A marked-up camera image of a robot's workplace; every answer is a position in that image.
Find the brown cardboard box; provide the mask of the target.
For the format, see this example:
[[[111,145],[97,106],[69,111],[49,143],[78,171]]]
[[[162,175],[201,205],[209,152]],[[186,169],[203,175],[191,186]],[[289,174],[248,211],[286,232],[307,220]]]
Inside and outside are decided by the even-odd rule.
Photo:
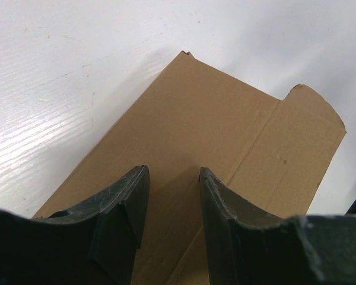
[[[271,214],[305,214],[345,133],[333,107],[306,85],[278,100],[181,52],[37,216],[147,165],[147,217],[132,283],[208,284],[200,169]]]

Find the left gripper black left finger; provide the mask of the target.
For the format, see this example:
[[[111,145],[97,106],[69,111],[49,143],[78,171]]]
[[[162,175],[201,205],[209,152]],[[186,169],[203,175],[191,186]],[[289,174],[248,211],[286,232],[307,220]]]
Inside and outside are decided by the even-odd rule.
[[[149,189],[142,165],[49,217],[0,210],[0,284],[130,284]]]

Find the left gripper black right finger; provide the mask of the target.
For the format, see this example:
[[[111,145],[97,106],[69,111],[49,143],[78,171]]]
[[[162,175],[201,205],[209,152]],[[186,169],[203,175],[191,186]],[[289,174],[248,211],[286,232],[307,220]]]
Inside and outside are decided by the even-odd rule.
[[[277,217],[202,167],[211,284],[356,284],[356,214]]]

